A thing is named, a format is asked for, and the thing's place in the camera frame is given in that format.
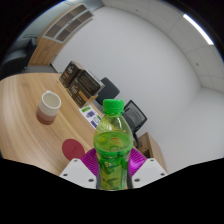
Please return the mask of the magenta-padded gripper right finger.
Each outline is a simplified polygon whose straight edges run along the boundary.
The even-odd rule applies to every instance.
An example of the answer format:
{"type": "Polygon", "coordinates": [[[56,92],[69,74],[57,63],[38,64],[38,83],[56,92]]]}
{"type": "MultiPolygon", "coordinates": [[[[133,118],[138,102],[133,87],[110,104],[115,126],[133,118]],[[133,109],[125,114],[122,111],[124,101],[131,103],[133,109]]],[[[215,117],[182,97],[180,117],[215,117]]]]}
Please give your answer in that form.
{"type": "Polygon", "coordinates": [[[131,150],[127,177],[127,187],[129,189],[141,188],[166,175],[167,172],[155,158],[146,158],[137,149],[131,150]]]}

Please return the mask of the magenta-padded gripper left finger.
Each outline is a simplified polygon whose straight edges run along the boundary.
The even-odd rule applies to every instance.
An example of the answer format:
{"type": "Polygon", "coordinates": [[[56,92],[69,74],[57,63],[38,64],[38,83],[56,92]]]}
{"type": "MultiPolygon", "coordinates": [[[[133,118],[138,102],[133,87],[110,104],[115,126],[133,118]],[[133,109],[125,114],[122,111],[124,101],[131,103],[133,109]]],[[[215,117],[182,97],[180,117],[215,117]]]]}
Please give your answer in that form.
{"type": "Polygon", "coordinates": [[[84,188],[99,189],[100,173],[96,150],[91,149],[81,159],[72,159],[60,177],[84,188]]]}

